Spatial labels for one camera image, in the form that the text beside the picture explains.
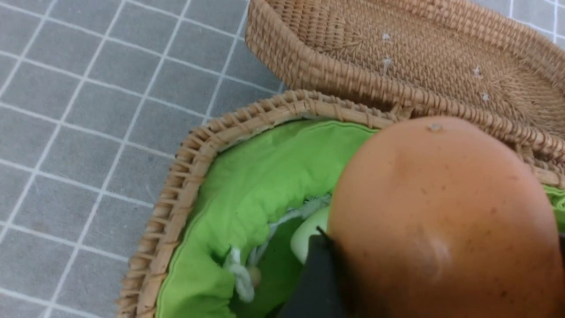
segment white grout line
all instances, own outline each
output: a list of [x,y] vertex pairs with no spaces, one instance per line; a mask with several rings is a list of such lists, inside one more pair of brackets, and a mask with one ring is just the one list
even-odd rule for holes
[[[21,53],[21,56],[18,57],[18,60],[16,61],[16,64],[14,65],[14,67],[12,68],[10,74],[8,75],[8,78],[6,79],[6,81],[4,82],[4,86],[2,88],[0,88],[0,98],[4,95],[4,92],[6,91],[6,88],[10,85],[10,83],[12,82],[12,79],[14,78],[16,72],[18,71],[18,69],[20,68],[21,62],[24,59],[24,56],[28,53],[28,51],[30,50],[30,48],[33,45],[33,42],[35,41],[35,39],[37,38],[37,36],[39,35],[39,32],[41,31],[41,28],[43,27],[43,25],[45,24],[45,20],[47,15],[49,14],[49,12],[51,12],[51,10],[53,9],[53,7],[55,6],[55,4],[57,3],[57,0],[53,0],[53,2],[51,2],[49,4],[49,7],[47,8],[46,12],[45,12],[45,16],[43,16],[41,18],[41,21],[39,22],[37,28],[35,29],[35,31],[33,32],[32,37],[29,39],[29,42],[26,44],[23,52]],[[14,218],[16,217],[16,214],[18,212],[18,210],[20,209],[20,206],[25,198],[25,196],[27,195],[27,192],[29,191],[29,188],[31,187],[33,180],[35,179],[35,174],[37,174],[37,172],[39,171],[39,167],[41,166],[43,160],[45,159],[45,157],[47,156],[47,152],[49,151],[49,148],[51,148],[51,145],[53,143],[54,140],[54,134],[51,136],[51,138],[49,139],[49,141],[47,142],[47,145],[45,146],[45,149],[43,150],[43,152],[41,153],[41,157],[39,159],[39,161],[37,162],[37,164],[35,165],[33,172],[31,174],[31,176],[29,177],[27,183],[24,186],[23,192],[20,194],[20,196],[18,197],[18,200],[16,202],[16,205],[14,206],[13,210],[10,212],[10,216],[8,216],[8,220],[7,223],[8,224],[12,224],[12,221],[14,220]],[[4,240],[4,237],[6,236],[6,232],[8,231],[8,227],[4,227],[2,229],[2,231],[0,231],[0,244],[2,243],[2,241]]]
[[[187,0],[183,10],[182,10],[182,15],[184,15],[186,13],[186,11],[188,10],[188,7],[190,5],[190,1],[191,0]],[[120,8],[118,9],[118,13],[116,13],[116,16],[114,16],[114,20],[112,21],[112,24],[110,24],[110,27],[108,28],[107,33],[110,32],[110,30],[112,29],[112,26],[115,22],[115,20],[118,17],[119,11],[120,9],[124,6],[125,0],[122,0],[122,2],[120,3]],[[124,152],[124,148],[125,148],[125,143],[127,142],[127,140],[129,139],[129,136],[131,135],[132,131],[133,131],[133,127],[136,124],[137,118],[139,117],[139,114],[141,112],[141,109],[143,107],[143,104],[145,103],[145,100],[147,99],[147,95],[149,94],[149,92],[151,91],[151,88],[153,87],[153,84],[155,83],[155,80],[157,79],[157,76],[159,74],[159,71],[161,70],[161,68],[163,67],[163,63],[164,63],[164,56],[167,55],[168,51],[170,50],[172,43],[176,37],[176,33],[179,31],[180,28],[180,24],[181,24],[181,20],[179,19],[175,25],[175,29],[173,30],[173,33],[171,34],[171,37],[169,38],[169,41],[167,43],[167,46],[164,50],[164,54],[163,57],[161,57],[161,59],[159,60],[159,64],[157,65],[153,76],[151,77],[151,80],[149,82],[149,85],[147,86],[147,88],[145,89],[145,93],[143,98],[141,99],[140,103],[137,106],[136,112],[129,124],[128,130],[125,133],[125,137],[123,142],[120,145],[120,149],[118,150],[118,153],[116,154],[116,157],[114,158],[114,161],[112,163],[112,166],[110,167],[110,171],[108,172],[108,175],[106,176],[106,179],[104,180],[104,183],[102,185],[102,191],[106,191],[106,188],[108,187],[108,184],[110,183],[110,180],[114,174],[114,171],[118,165],[118,162],[120,160],[121,154]],[[94,203],[94,206],[92,207],[92,210],[90,211],[90,215],[88,215],[88,219],[86,221],[86,224],[84,225],[82,232],[79,236],[79,240],[77,242],[77,244],[82,244],[84,238],[86,237],[86,234],[90,228],[90,224],[92,223],[92,220],[94,219],[94,216],[96,215],[96,212],[98,210],[98,206],[100,205],[100,201],[102,200],[102,194],[99,194],[98,197],[96,198],[96,202]],[[49,318],[51,315],[51,311],[53,308],[53,304],[55,304],[55,302],[57,301],[57,298],[59,297],[59,294],[63,288],[64,282],[67,279],[67,276],[69,274],[69,272],[71,271],[71,267],[73,265],[73,263],[75,262],[76,256],[78,254],[79,249],[75,247],[75,249],[73,250],[73,253],[71,254],[71,258],[69,259],[67,265],[65,266],[65,269],[63,271],[63,274],[61,275],[61,278],[59,280],[59,283],[57,284],[57,287],[55,288],[55,292],[53,293],[53,297],[51,298],[51,302],[50,302],[50,306],[47,309],[47,313],[46,313],[46,317],[45,318]]]
[[174,13],[169,12],[169,11],[165,11],[165,10],[162,10],[162,9],[159,9],[159,8],[151,7],[151,6],[149,6],[149,5],[146,5],[146,4],[144,4],[144,3],[141,3],[141,2],[139,2],[139,1],[135,1],[135,0],[126,0],[126,1],[129,2],[129,3],[131,3],[131,4],[136,5],[136,6],[138,6],[138,7],[145,8],[145,9],[147,9],[147,10],[151,10],[151,11],[155,11],[155,12],[158,12],[158,13],[161,13],[161,14],[164,14],[164,15],[168,15],[168,16],[171,16],[171,17],[176,18],[176,19],[181,19],[182,21],[185,21],[185,22],[188,22],[188,23],[192,23],[192,24],[197,25],[197,26],[199,26],[199,27],[201,27],[201,28],[208,29],[208,30],[212,30],[212,31],[216,31],[217,33],[221,33],[221,34],[223,34],[223,35],[225,35],[225,36],[236,37],[236,38],[238,38],[238,39],[240,39],[240,40],[243,40],[243,38],[239,36],[239,33],[236,33],[236,34],[229,33],[229,32],[226,32],[226,31],[224,31],[224,30],[221,30],[221,29],[212,27],[211,25],[207,25],[207,24],[198,22],[198,21],[196,21],[196,20],[193,20],[193,19],[190,19],[190,18],[187,18],[187,17],[184,17],[184,16],[178,16],[178,15],[176,15],[176,14],[174,14]]
[[[243,16],[241,17],[240,25],[237,27],[237,34],[241,32],[241,29],[245,25],[245,20],[247,19],[247,11],[244,12]],[[218,82],[216,83],[216,87],[214,88],[214,92],[212,93],[212,97],[210,98],[210,102],[208,103],[208,107],[206,108],[206,117],[210,117],[210,113],[212,112],[212,108],[214,107],[214,103],[216,102],[216,97],[218,96],[218,92],[220,91],[220,87],[222,82],[225,78],[225,72],[228,70],[229,63],[232,60],[233,52],[236,49],[237,45],[237,37],[235,37],[232,41],[232,46],[229,48],[228,56],[225,59],[224,67],[221,69],[220,77],[218,78]],[[207,118],[202,120],[202,125],[206,124],[208,121]]]
[[[46,300],[27,296],[27,295],[24,295],[22,293],[18,293],[17,291],[7,290],[7,289],[1,288],[1,287],[0,287],[0,295],[6,295],[6,296],[9,296],[9,297],[12,297],[12,298],[24,300],[24,301],[34,303],[34,304],[38,304],[38,305],[42,305],[42,306],[49,306],[50,305],[50,303]],[[70,307],[67,307],[67,306],[62,306],[62,305],[59,305],[59,304],[53,305],[53,309],[64,311],[64,312],[67,312],[67,313],[72,313],[74,315],[84,317],[84,318],[100,318],[99,316],[93,315],[91,313],[81,311],[81,310],[76,310],[76,309],[73,309],[73,308],[70,308]]]
[[[51,139],[50,139],[49,142],[47,143],[47,146],[46,146],[46,148],[45,148],[45,150],[44,150],[44,153],[42,154],[42,156],[41,156],[41,158],[40,158],[40,160],[39,160],[39,162],[38,162],[38,164],[37,164],[37,168],[39,168],[39,166],[41,166],[41,164],[42,164],[43,161],[45,160],[45,157],[47,156],[47,153],[49,152],[49,149],[51,148],[51,145],[53,144],[54,139],[56,138],[57,134],[59,133],[59,131],[60,131],[60,129],[61,129],[62,123],[65,121],[67,115],[68,115],[69,112],[71,111],[71,108],[72,108],[73,104],[75,103],[75,100],[76,100],[77,96],[79,95],[79,91],[80,91],[80,89],[82,88],[82,86],[83,86],[84,83],[85,83],[85,79],[86,79],[86,78],[88,77],[88,75],[90,74],[90,71],[92,70],[92,67],[94,66],[94,63],[95,63],[96,60],[98,59],[98,56],[100,55],[100,52],[102,51],[102,48],[104,47],[104,44],[106,43],[106,40],[108,39],[108,35],[110,34],[110,30],[112,30],[112,28],[114,27],[114,24],[116,24],[116,21],[118,20],[118,16],[120,15],[120,12],[121,12],[122,8],[124,7],[124,4],[125,4],[125,1],[122,0],[122,1],[120,2],[120,5],[119,5],[118,9],[116,10],[116,13],[114,14],[114,17],[112,18],[112,21],[111,21],[110,25],[108,26],[108,29],[106,30],[106,33],[104,34],[104,38],[103,38],[102,41],[100,41],[100,43],[98,44],[98,47],[97,47],[97,49],[96,49],[96,52],[94,52],[94,55],[92,56],[92,59],[90,60],[90,63],[89,63],[88,66],[86,67],[86,70],[85,70],[85,72],[84,72],[84,75],[82,76],[82,78],[81,78],[79,84],[77,85],[77,87],[76,87],[76,89],[75,89],[75,91],[74,91],[74,93],[73,93],[73,95],[72,95],[72,97],[71,97],[71,100],[69,100],[69,103],[68,103],[68,105],[67,105],[67,107],[66,107],[66,109],[65,109],[65,111],[64,111],[64,113],[63,113],[63,115],[61,116],[61,119],[60,119],[59,123],[57,124],[57,126],[56,126],[56,128],[55,128],[55,131],[53,132],[53,135],[52,135]],[[32,174],[32,176],[30,177],[30,179],[32,180],[32,179],[34,179],[34,178],[35,178],[35,175]],[[27,188],[24,189],[24,193],[22,194],[23,197],[25,197],[25,195],[27,194],[27,191],[29,191],[29,187],[27,187]],[[102,193],[98,194],[97,202],[100,201],[101,196],[102,196]],[[82,244],[82,240],[79,238],[78,245],[81,245],[81,244]],[[75,247],[75,249],[73,250],[73,255],[74,255],[75,257],[76,257],[77,251],[78,251],[78,247]],[[60,288],[61,288],[61,287],[62,287],[62,281],[59,280],[59,283],[57,284],[57,288],[59,288],[59,292],[60,292]],[[55,297],[55,295],[54,295],[54,296],[52,297],[52,299],[51,299],[51,305],[47,308],[47,311],[46,311],[46,313],[45,313],[45,318],[49,318],[49,317],[51,316],[51,311],[53,310],[53,304],[55,303],[55,300],[56,300],[56,297]]]
[[557,43],[557,0],[553,6],[553,43]]
[[125,263],[127,263],[127,261],[128,261],[128,258],[125,257],[125,256],[106,252],[106,251],[100,250],[99,248],[95,248],[95,247],[91,247],[91,246],[85,246],[85,245],[82,245],[82,244],[79,245],[79,244],[77,244],[73,241],[70,241],[68,239],[63,239],[63,238],[56,237],[56,236],[51,235],[51,234],[35,231],[35,230],[29,229],[25,226],[14,225],[14,224],[9,225],[9,224],[6,224],[5,222],[2,222],[2,221],[0,221],[0,225],[7,226],[7,227],[9,227],[10,230],[15,230],[15,231],[18,231],[18,232],[33,235],[35,237],[50,240],[52,242],[57,242],[59,244],[64,244],[64,245],[67,245],[67,246],[75,247],[75,248],[78,248],[80,250],[92,252],[94,254],[102,255],[102,256],[105,256],[105,257],[108,257],[108,258],[111,258],[111,259],[114,259],[114,260],[122,261],[122,262],[125,262]]
[[[55,6],[55,4],[57,3],[57,0],[54,0],[53,2],[51,2],[49,8],[47,9],[47,11],[45,12],[45,15],[47,16],[50,11],[53,9],[53,7]],[[118,8],[118,11],[116,13],[116,16],[114,16],[114,20],[112,21],[112,23],[115,23],[115,20],[117,18],[117,15],[119,13],[119,11],[121,10],[121,8],[123,7],[123,4]],[[42,26],[45,23],[45,20],[42,20],[40,22],[40,26]],[[28,43],[28,45],[26,46],[26,49],[24,49],[24,52],[22,53],[22,57],[26,55],[27,51],[29,50],[29,48],[32,46],[32,41],[35,40],[35,38],[37,37],[37,34],[39,33],[40,30],[40,26],[37,28],[36,33],[34,34],[34,36],[32,36],[32,39],[30,40],[30,42]],[[86,78],[88,76],[88,74],[90,73],[90,70],[92,69],[93,65],[94,65],[94,61],[97,59],[98,55],[100,54],[100,51],[102,50],[102,46],[104,45],[105,40],[102,39],[102,41],[100,42],[100,44],[98,45],[96,52],[94,53],[92,60],[90,61],[88,67],[85,70],[84,76],[82,78]],[[15,69],[17,69],[19,66],[18,63],[16,63],[16,66],[14,67],[13,73],[15,73]],[[39,172],[39,169],[41,167],[41,165],[43,164],[43,162],[45,161],[45,159],[47,158],[47,154],[49,153],[49,150],[51,149],[51,146],[54,144],[55,139],[57,138],[57,135],[59,134],[59,131],[62,127],[62,124],[65,120],[65,118],[67,117],[67,115],[69,114],[69,112],[71,111],[72,105],[75,102],[76,97],[79,94],[79,91],[82,87],[82,85],[84,84],[84,80],[81,80],[79,82],[79,84],[77,85],[77,87],[75,88],[75,91],[73,92],[73,95],[71,97],[71,100],[69,100],[69,103],[67,104],[67,107],[65,108],[65,111],[63,113],[63,115],[61,116],[61,119],[57,121],[57,126],[55,127],[55,130],[53,131],[53,133],[51,134],[51,137],[49,138],[49,141],[47,142],[47,145],[45,146],[43,152],[41,153],[41,156],[39,158],[39,160],[37,161],[37,164],[35,165],[33,172],[31,174],[31,176],[29,177],[28,182],[26,183],[23,192],[21,193],[20,197],[18,198],[18,201],[16,202],[16,205],[14,206],[14,209],[12,210],[12,212],[10,213],[10,216],[8,218],[7,223],[10,225],[12,224],[14,218],[16,217],[18,210],[20,209],[25,197],[27,196],[27,193],[32,185],[32,183],[35,180],[36,175]],[[2,96],[2,93],[5,91],[6,87],[9,86],[9,81],[6,80],[6,83],[4,85],[4,87],[2,88],[2,90],[0,90],[0,97]],[[0,232],[0,243],[2,243],[4,237],[6,236],[6,232],[7,232],[8,227],[4,228],[1,232]]]
[[514,15],[514,0],[510,0],[510,14],[508,15],[510,19]]
[[277,93],[282,94],[284,90],[284,82],[281,81],[281,84],[279,85],[279,90],[277,91]]
[[[8,166],[8,167],[18,169],[18,170],[22,170],[22,171],[26,171],[26,172],[29,172],[29,173],[33,172],[33,168],[29,168],[29,167],[26,167],[26,166],[23,166],[23,165],[20,165],[20,164],[16,164],[14,162],[7,161],[7,160],[4,160],[4,159],[0,159],[0,165]],[[155,204],[152,204],[152,203],[148,203],[148,202],[145,202],[145,201],[134,199],[132,197],[127,197],[127,196],[117,194],[117,193],[113,193],[113,192],[110,192],[110,191],[102,191],[99,188],[96,188],[96,187],[93,187],[93,186],[90,186],[88,184],[81,183],[81,182],[78,182],[78,181],[75,181],[75,180],[63,178],[63,177],[60,177],[58,175],[45,173],[43,171],[38,171],[37,175],[44,177],[44,178],[47,178],[47,179],[51,179],[51,180],[63,182],[63,183],[66,183],[66,184],[70,184],[72,186],[79,187],[79,188],[82,188],[82,189],[85,189],[85,190],[88,190],[88,191],[96,192],[98,194],[101,193],[105,196],[120,199],[122,201],[126,201],[126,202],[129,202],[129,203],[137,204],[137,205],[140,205],[142,207],[147,207],[147,208],[154,208],[155,207]]]
[[16,71],[20,68],[20,64],[22,62],[22,60],[24,59],[25,55],[28,54],[29,50],[31,49],[33,43],[35,42],[35,39],[37,38],[37,36],[39,35],[39,32],[41,31],[41,29],[43,28],[43,25],[45,24],[45,21],[47,20],[47,15],[49,14],[49,12],[51,12],[51,9],[53,9],[53,7],[55,6],[55,4],[57,3],[57,0],[53,0],[53,2],[51,2],[49,4],[49,7],[47,8],[47,11],[45,12],[45,15],[41,16],[41,20],[39,22],[39,24],[37,25],[37,28],[35,29],[35,31],[32,34],[32,37],[29,39],[28,43],[25,45],[23,52],[21,53],[20,56],[18,56],[18,59],[16,61],[16,65],[14,65],[14,67],[12,68],[12,71],[10,72],[10,74],[8,75],[8,78],[4,81],[4,86],[2,88],[0,88],[0,97],[2,97],[2,95],[4,95],[4,92],[6,91],[6,88],[8,87],[8,85],[12,82],[12,79],[14,78],[14,76],[16,75]]
[[[158,100],[158,99],[156,99],[156,98],[154,99],[154,101],[163,103],[163,101]],[[167,105],[167,106],[170,106],[170,107],[173,107],[173,108],[177,108],[177,109],[180,109],[180,108],[181,108],[181,107],[179,107],[179,106],[175,106],[174,104],[169,104],[169,105]],[[45,115],[37,114],[37,113],[34,113],[34,112],[32,112],[32,111],[25,110],[25,109],[21,109],[21,108],[18,108],[18,107],[16,107],[16,106],[12,106],[12,105],[9,105],[9,104],[3,103],[3,102],[0,102],[0,108],[10,109],[10,110],[15,111],[15,112],[17,112],[17,113],[24,114],[24,115],[28,115],[28,116],[30,116],[30,117],[35,117],[35,118],[37,118],[37,119],[42,119],[42,120],[47,121],[47,122],[50,122],[50,123],[52,123],[52,124],[58,124],[58,123],[59,123],[59,121],[56,120],[56,119],[52,119],[52,118],[47,117],[47,116],[45,116]],[[195,113],[195,112],[191,112],[191,111],[190,111],[189,113],[190,113],[190,114],[193,114],[193,115],[196,115],[196,116],[198,116],[198,117],[202,117],[202,118],[205,117],[204,115],[198,114],[198,113]],[[112,136],[112,135],[104,134],[103,132],[99,132],[99,131],[92,130],[92,129],[89,129],[89,128],[77,126],[77,125],[75,125],[75,124],[69,124],[69,123],[60,123],[60,124],[61,124],[62,127],[65,127],[65,128],[69,128],[69,129],[72,129],[72,130],[84,132],[84,133],[90,134],[90,135],[99,136],[99,137],[102,137],[102,138],[105,138],[105,139],[109,139],[109,140],[115,141],[115,142],[117,142],[117,143],[121,143],[121,142],[122,142],[122,139],[120,139],[120,138],[118,138],[118,137],[114,137],[114,136]],[[134,147],[134,148],[137,148],[137,149],[144,150],[144,151],[149,152],[149,153],[152,153],[152,154],[156,154],[157,156],[161,156],[161,157],[165,157],[165,158],[169,158],[169,159],[174,159],[174,158],[175,158],[175,156],[174,156],[173,154],[171,154],[171,153],[162,152],[162,151],[159,151],[159,150],[156,150],[156,149],[152,149],[152,148],[149,148],[149,147],[140,145],[140,144],[133,143],[133,142],[131,142],[131,141],[127,141],[127,142],[126,142],[126,145],[131,146],[131,147]]]
[[[157,56],[157,57],[159,57],[159,58],[163,58],[163,54],[159,54],[159,53],[157,53],[157,52],[155,52],[155,51],[151,51],[151,50],[149,50],[149,49],[145,49],[145,48],[143,48],[143,47],[141,47],[141,46],[138,46],[138,45],[135,45],[135,44],[131,44],[131,43],[128,43],[128,42],[124,42],[124,41],[122,41],[122,40],[118,40],[118,39],[114,39],[114,38],[108,38],[108,41],[111,41],[111,42],[114,42],[114,43],[118,43],[118,44],[122,44],[122,45],[124,45],[124,46],[128,46],[128,47],[131,47],[131,48],[143,50],[143,51],[145,51],[146,53],[155,55],[155,56]],[[13,56],[14,56],[14,55],[11,54],[11,53],[3,52],[3,51],[0,51],[0,54],[1,54],[1,55],[5,55],[5,56],[8,56],[8,57],[13,57]],[[216,71],[213,71],[213,70],[209,70],[209,69],[207,69],[207,68],[204,68],[204,67],[198,66],[198,65],[196,65],[196,64],[192,64],[192,63],[186,62],[186,61],[182,61],[182,60],[180,60],[180,59],[176,59],[176,58],[172,58],[172,57],[167,57],[167,56],[165,56],[164,58],[165,58],[166,60],[168,60],[168,61],[173,61],[173,62],[176,62],[176,63],[182,64],[182,65],[185,65],[185,66],[194,68],[194,69],[196,69],[196,70],[199,70],[199,71],[202,71],[202,72],[205,72],[205,73],[208,73],[208,74],[213,74],[213,75],[216,75],[216,76],[220,76],[220,75],[221,75],[221,73],[219,73],[219,72],[216,72]],[[57,72],[57,73],[61,73],[61,74],[70,76],[70,77],[75,78],[75,79],[78,79],[78,80],[84,80],[86,83],[92,83],[92,84],[100,85],[100,86],[103,86],[103,87],[106,87],[106,88],[114,89],[114,90],[116,90],[116,91],[119,91],[119,92],[122,92],[122,93],[125,93],[125,94],[133,95],[133,96],[136,96],[136,97],[139,97],[139,98],[142,98],[142,97],[143,97],[143,94],[140,94],[140,93],[137,93],[137,92],[134,92],[134,91],[130,91],[130,90],[126,89],[126,88],[123,88],[123,87],[120,87],[120,86],[117,86],[117,85],[113,85],[113,84],[104,83],[104,82],[99,81],[99,80],[84,78],[83,76],[80,76],[80,75],[71,73],[71,72],[66,71],[66,70],[62,70],[61,68],[57,68],[57,67],[54,67],[54,66],[51,66],[51,65],[47,65],[47,64],[44,64],[44,63],[41,63],[41,62],[37,62],[37,61],[31,60],[31,59],[28,59],[28,58],[23,58],[22,61],[23,61],[23,62],[26,62],[26,63],[29,63],[29,64],[32,64],[32,65],[35,65],[35,66],[38,66],[38,67],[43,67],[43,68],[45,68],[45,69],[47,69],[47,70],[50,70],[50,71],[54,71],[54,72]],[[263,92],[273,93],[273,91],[270,90],[270,89],[268,89],[268,88],[265,88],[265,87],[263,87],[263,86],[260,86],[260,85],[257,85],[257,84],[254,84],[254,83],[251,83],[251,82],[248,82],[248,81],[244,81],[244,80],[242,80],[242,79],[234,78],[234,77],[232,77],[232,76],[227,76],[227,75],[224,76],[224,78],[227,78],[227,79],[236,81],[236,82],[241,83],[241,84],[243,84],[243,85],[251,86],[251,87],[253,87],[253,88],[255,88],[255,89],[258,89],[258,90],[260,90],[260,91],[263,91]],[[198,113],[198,112],[196,112],[196,111],[194,111],[194,110],[190,110],[190,109],[184,108],[184,107],[182,107],[182,106],[179,106],[179,105],[176,105],[176,104],[167,102],[167,101],[160,100],[160,99],[158,99],[158,98],[154,98],[154,97],[150,97],[150,96],[149,96],[149,97],[147,97],[147,99],[153,100],[153,101],[156,101],[156,102],[160,102],[160,103],[163,104],[163,105],[167,105],[167,106],[173,107],[173,108],[175,108],[175,109],[182,110],[182,111],[184,111],[184,112],[186,112],[186,113],[189,113],[189,114],[191,114],[191,115],[196,115],[196,116],[199,116],[199,117],[206,117],[204,114],[200,114],[200,113]]]

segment green cloth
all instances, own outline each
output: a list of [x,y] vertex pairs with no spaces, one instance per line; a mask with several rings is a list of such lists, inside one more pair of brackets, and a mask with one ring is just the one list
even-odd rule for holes
[[565,233],[565,190],[544,186],[545,192],[553,205],[559,232]]
[[[259,269],[253,302],[234,292],[234,275],[222,268],[231,246],[242,262],[261,245],[287,208],[333,192],[349,159],[374,133],[336,121],[278,126],[222,153],[210,167],[194,206],[195,217],[177,247],[158,296],[157,318],[265,317],[294,290],[301,264],[290,238],[301,220],[279,226]],[[559,228],[565,231],[565,191],[545,187]]]

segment skin blemish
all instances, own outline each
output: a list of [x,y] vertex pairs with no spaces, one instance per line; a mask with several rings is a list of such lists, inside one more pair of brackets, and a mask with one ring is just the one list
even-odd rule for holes
[[432,132],[440,131],[443,127],[440,124],[431,124],[428,126],[428,130]]
[[386,75],[388,72],[390,65],[392,64],[392,59],[390,57],[386,57],[383,60],[383,75]]
[[473,70],[473,73],[475,73],[475,77],[477,78],[483,78],[483,73],[481,72],[481,67],[477,65],[477,67],[475,67],[475,69]]

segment black object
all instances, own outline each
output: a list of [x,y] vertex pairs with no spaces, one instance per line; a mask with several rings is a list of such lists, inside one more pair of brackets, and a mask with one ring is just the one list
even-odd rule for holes
[[561,246],[561,255],[563,256],[563,262],[565,263],[565,233],[559,233],[559,243]]
[[312,235],[308,242],[308,257],[298,287],[277,318],[345,318],[333,242],[322,229],[318,231],[320,235]]

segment gray floor tile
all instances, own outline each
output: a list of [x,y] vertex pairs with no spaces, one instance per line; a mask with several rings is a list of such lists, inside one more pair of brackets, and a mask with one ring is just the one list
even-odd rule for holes
[[237,41],[227,75],[276,91],[280,80],[247,48],[245,42]]
[[500,14],[509,15],[510,14],[510,1],[511,0],[471,0],[472,2],[478,3],[482,6],[490,8]]
[[104,34],[119,4],[118,0],[59,0],[50,16]]
[[221,72],[232,43],[232,37],[183,22],[168,55]]
[[108,191],[154,203],[163,188],[171,163],[171,159],[126,146]]
[[119,147],[115,141],[63,127],[41,170],[101,187]]
[[39,25],[39,18],[0,7],[0,50],[21,54]]
[[549,32],[545,32],[545,31],[539,31],[536,30],[537,33],[543,35],[544,37],[546,37],[548,40],[550,40],[551,42],[553,42],[553,33],[549,33]]
[[51,311],[51,318],[82,318],[82,316],[75,315],[74,313],[68,313],[65,311],[53,309],[53,311]]
[[82,75],[100,41],[100,37],[48,21],[26,57]]
[[236,34],[247,4],[245,0],[192,0],[186,17]]
[[151,208],[105,196],[84,239],[86,246],[125,257],[137,251]]
[[50,299],[73,248],[9,230],[0,244],[0,287]]
[[144,93],[160,58],[115,42],[106,42],[90,78]]
[[557,45],[565,50],[565,38],[557,38]]
[[565,8],[557,8],[557,34],[565,36]]
[[37,176],[14,223],[76,242],[98,194]]
[[42,317],[41,315],[47,310],[45,306],[7,295],[0,295],[0,308],[2,309],[0,315],[6,318]]
[[51,118],[63,115],[79,80],[22,63],[1,100]]
[[224,113],[232,112],[234,109],[245,107],[252,102],[261,98],[269,98],[272,95],[249,85],[224,79],[216,96],[211,115],[212,117],[220,117]]
[[175,154],[190,129],[202,118],[153,101],[146,101],[129,140],[162,152]]
[[0,108],[0,158],[34,167],[54,130],[53,123]]
[[553,30],[554,5],[546,1],[514,0],[512,17],[546,30]]
[[139,97],[85,83],[66,122],[123,138],[139,102]]
[[137,0],[137,2],[146,4],[151,7],[159,8],[161,10],[169,11],[176,15],[180,15],[182,13],[184,4],[186,4],[186,0]]
[[0,165],[0,220],[6,221],[29,179],[30,173]]
[[53,0],[1,0],[9,5],[16,6],[35,13],[45,13]]
[[150,95],[204,114],[217,82],[214,74],[165,61]]
[[4,85],[14,65],[16,65],[15,59],[0,55],[0,87]]
[[79,251],[57,303],[102,317],[114,317],[127,263]]
[[244,27],[240,30],[240,36],[245,38],[245,30],[247,29],[247,20],[244,22]]
[[126,3],[110,36],[162,53],[177,19]]

